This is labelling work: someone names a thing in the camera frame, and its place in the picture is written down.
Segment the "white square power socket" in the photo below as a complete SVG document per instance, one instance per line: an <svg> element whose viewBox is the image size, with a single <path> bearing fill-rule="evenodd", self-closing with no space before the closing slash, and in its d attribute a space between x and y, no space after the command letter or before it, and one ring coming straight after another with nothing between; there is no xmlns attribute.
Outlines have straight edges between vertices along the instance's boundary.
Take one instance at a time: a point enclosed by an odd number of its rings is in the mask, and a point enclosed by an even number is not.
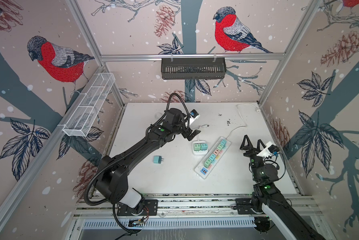
<svg viewBox="0 0 359 240"><path fill-rule="evenodd" d="M193 141L191 145L191 150L195 156L206 155L208 152L208 144L206 141L203 140Z"/></svg>

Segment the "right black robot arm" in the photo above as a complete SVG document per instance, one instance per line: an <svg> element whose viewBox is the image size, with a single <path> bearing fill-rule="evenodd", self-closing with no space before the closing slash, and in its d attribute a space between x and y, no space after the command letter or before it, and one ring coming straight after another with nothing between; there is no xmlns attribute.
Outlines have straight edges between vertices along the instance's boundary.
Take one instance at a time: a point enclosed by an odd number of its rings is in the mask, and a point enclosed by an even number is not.
<svg viewBox="0 0 359 240"><path fill-rule="evenodd" d="M271 158L280 154L278 146L272 142L264 144L262 140L254 146L245 135L240 150L249 158L249 171L255 182L251 210L266 214L287 240L323 240L324 237L292 208L275 185L280 180L279 164Z"/></svg>

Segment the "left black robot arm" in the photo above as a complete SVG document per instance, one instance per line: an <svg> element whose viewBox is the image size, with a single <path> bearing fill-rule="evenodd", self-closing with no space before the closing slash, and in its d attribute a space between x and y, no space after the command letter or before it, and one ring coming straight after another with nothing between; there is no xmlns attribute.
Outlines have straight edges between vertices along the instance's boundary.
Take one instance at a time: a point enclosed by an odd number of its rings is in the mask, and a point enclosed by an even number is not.
<svg viewBox="0 0 359 240"><path fill-rule="evenodd" d="M148 214L145 206L145 197L137 190L130 188L128 175L149 154L173 141L177 135L182 135L191 141L200 133L192 130L190 125L199 118L196 110L171 108L172 98L181 99L177 93L169 96L163 115L145 131L144 137L128 150L114 157L103 157L97 168L97 173L89 181L83 198L88 206L98 206L105 202L112 204L113 216L116 223L129 236L137 235L138 230L128 229L121 224L117 217L116 207L121 205L127 208L132 215Z"/></svg>

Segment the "teal plug adapter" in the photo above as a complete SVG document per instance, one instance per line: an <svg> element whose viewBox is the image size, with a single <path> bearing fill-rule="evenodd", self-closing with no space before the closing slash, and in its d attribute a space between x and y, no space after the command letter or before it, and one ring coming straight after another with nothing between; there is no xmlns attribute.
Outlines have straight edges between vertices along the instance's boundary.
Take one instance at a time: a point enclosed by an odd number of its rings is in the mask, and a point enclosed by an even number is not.
<svg viewBox="0 0 359 240"><path fill-rule="evenodd" d="M225 139L223 139L223 140L221 140L220 144L224 147L226 145L226 142L227 141Z"/></svg>
<svg viewBox="0 0 359 240"><path fill-rule="evenodd" d="M207 149L208 149L207 143L201 143L201 144L200 144L200 150L201 150L201 151L206 151Z"/></svg>
<svg viewBox="0 0 359 240"><path fill-rule="evenodd" d="M161 164L163 162L162 156L154 156L153 163L154 164Z"/></svg>
<svg viewBox="0 0 359 240"><path fill-rule="evenodd" d="M214 155L214 154L211 154L211 155L209 156L209 159L210 159L211 161L214 161L215 158L216 158L216 155Z"/></svg>

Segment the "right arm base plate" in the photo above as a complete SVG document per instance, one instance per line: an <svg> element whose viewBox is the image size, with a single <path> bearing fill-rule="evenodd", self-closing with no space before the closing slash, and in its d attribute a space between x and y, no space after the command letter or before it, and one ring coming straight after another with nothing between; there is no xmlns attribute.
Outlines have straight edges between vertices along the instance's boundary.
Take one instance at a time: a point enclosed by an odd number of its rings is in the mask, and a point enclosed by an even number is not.
<svg viewBox="0 0 359 240"><path fill-rule="evenodd" d="M252 209L251 198L235 199L235 207L239 215L255 215L256 212Z"/></svg>

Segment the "pink plug adapter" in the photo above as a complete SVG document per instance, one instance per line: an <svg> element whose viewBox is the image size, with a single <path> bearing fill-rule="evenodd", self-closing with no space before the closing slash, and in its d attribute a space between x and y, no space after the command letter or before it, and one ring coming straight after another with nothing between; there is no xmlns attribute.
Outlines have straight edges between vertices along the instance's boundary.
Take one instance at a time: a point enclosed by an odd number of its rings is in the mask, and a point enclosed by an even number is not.
<svg viewBox="0 0 359 240"><path fill-rule="evenodd" d="M216 155L216 156L217 156L219 153L220 153L220 150L218 150L218 149L216 149L216 150L213 152L213 154Z"/></svg>

